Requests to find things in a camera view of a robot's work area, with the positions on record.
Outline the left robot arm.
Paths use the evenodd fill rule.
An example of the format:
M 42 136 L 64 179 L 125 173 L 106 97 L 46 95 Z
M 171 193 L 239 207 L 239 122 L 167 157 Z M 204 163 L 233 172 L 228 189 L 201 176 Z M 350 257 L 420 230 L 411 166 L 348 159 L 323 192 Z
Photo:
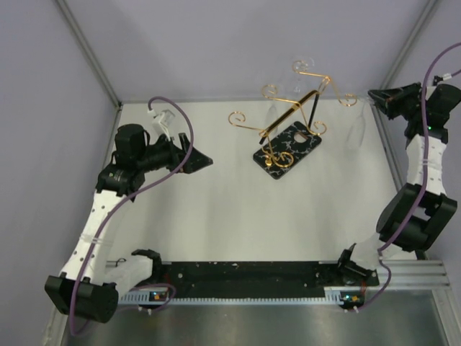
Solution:
M 213 160 L 198 151 L 185 133 L 180 146 L 165 134 L 155 143 L 139 124 L 118 128 L 115 151 L 110 163 L 99 173 L 91 212 L 69 260 L 56 276 L 49 276 L 45 292 L 57 310 L 74 320 L 76 317 L 108 322 L 119 299 L 137 284 L 157 285 L 163 279 L 161 257 L 150 249 L 136 249 L 117 267 L 107 270 L 113 242 L 115 212 L 135 201 L 142 191 L 145 175 L 159 169 L 170 174 L 195 173 L 212 165 Z

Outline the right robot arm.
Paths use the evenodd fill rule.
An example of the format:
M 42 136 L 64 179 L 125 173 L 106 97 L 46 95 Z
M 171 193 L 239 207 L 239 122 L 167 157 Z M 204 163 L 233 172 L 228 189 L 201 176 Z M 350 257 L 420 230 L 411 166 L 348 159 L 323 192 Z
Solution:
M 371 89 L 376 108 L 393 120 L 407 122 L 407 181 L 378 219 L 376 232 L 384 247 L 426 251 L 457 210 L 442 182 L 442 158 L 448 144 L 445 125 L 460 103 L 460 89 L 449 84 L 423 88 L 420 83 L 394 89 Z

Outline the clear wine glass right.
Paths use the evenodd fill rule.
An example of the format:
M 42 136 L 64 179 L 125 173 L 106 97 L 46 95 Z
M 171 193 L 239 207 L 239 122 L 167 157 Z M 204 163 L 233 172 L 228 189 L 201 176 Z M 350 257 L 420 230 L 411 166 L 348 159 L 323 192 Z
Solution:
M 346 137 L 346 149 L 348 151 L 356 151 L 362 146 L 366 130 L 365 110 L 367 106 L 368 103 L 363 102 L 358 116 L 354 119 L 352 125 L 350 126 Z

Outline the clear wine glass middle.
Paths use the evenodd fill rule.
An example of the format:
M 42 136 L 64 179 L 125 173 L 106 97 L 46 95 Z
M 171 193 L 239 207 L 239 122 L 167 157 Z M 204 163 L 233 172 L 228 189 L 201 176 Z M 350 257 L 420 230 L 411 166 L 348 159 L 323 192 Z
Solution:
M 278 94 L 278 88 L 273 84 L 267 84 L 262 88 L 261 93 L 270 101 L 266 119 L 269 123 L 273 123 L 277 119 L 277 106 L 274 98 Z

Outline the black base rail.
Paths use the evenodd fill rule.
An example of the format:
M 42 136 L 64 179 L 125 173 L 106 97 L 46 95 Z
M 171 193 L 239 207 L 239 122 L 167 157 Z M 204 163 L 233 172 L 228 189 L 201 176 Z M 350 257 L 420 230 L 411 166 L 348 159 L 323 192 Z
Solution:
M 371 288 L 377 273 L 340 256 L 339 262 L 160 262 L 141 285 L 168 283 L 176 298 L 321 298 L 334 286 Z

